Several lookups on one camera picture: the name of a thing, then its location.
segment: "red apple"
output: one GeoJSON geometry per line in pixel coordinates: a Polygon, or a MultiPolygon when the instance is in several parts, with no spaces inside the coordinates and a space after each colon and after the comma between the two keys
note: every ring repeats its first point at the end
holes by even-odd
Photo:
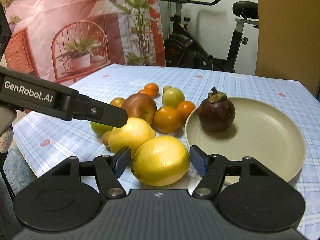
{"type": "Polygon", "coordinates": [[[150,125],[157,111],[155,101],[146,94],[133,94],[121,105],[129,117],[138,117],[147,121],[150,125]]]}

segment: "plate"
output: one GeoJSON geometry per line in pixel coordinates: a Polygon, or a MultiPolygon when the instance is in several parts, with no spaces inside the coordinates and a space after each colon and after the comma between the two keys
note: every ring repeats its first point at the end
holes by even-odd
{"type": "MultiPolygon", "coordinates": [[[[302,134],[294,122],[263,102],[228,99],[235,106],[236,117],[225,131],[206,131],[201,127],[198,109],[190,114],[185,125],[188,148],[197,145],[208,155],[220,154],[233,161],[251,156],[283,180],[293,179],[306,156],[302,134]]],[[[227,184],[238,181],[238,176],[227,176],[225,180],[227,184]]]]}

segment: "plaid tablecloth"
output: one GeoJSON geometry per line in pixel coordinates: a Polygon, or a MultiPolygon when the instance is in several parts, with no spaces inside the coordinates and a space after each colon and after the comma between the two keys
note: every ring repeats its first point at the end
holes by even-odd
{"type": "MultiPolygon", "coordinates": [[[[298,230],[309,239],[320,236],[320,103],[297,81],[268,79],[234,73],[206,70],[111,65],[71,85],[91,98],[109,103],[115,97],[127,98],[147,83],[155,82],[183,91],[186,100],[197,106],[213,86],[229,97],[244,97],[270,104],[298,126],[306,144],[306,159],[296,189],[306,200],[306,212],[298,230]]],[[[161,97],[156,99],[161,106],[161,97]]],[[[107,150],[90,128],[90,122],[60,119],[31,112],[14,127],[17,145],[37,176],[65,158],[76,155],[90,161],[107,150]]],[[[186,144],[184,135],[181,141],[186,144]]],[[[200,181],[190,165],[187,174],[165,188],[187,188],[190,192],[200,181]]],[[[94,178],[83,181],[96,188],[94,178]]],[[[119,179],[126,191],[130,188],[151,188],[141,184],[127,169],[119,179]]]]}

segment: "wicker chair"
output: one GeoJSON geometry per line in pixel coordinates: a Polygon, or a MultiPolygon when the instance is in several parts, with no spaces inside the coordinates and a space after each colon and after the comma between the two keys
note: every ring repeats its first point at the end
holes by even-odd
{"type": "Polygon", "coordinates": [[[111,64],[108,40],[103,29],[91,21],[77,21],[64,26],[52,40],[51,44],[53,70],[56,83],[77,80],[111,64]],[[72,70],[71,62],[61,61],[57,57],[66,52],[65,43],[72,42],[76,38],[90,38],[101,44],[93,52],[93,58],[100,56],[100,60],[90,64],[83,70],[72,70]]]}

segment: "printed backdrop curtain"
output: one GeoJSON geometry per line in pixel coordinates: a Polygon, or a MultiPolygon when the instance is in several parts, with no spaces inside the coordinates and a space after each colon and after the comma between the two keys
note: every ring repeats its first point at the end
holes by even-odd
{"type": "Polygon", "coordinates": [[[111,63],[164,65],[158,0],[0,0],[9,68],[63,85],[111,63]]]}

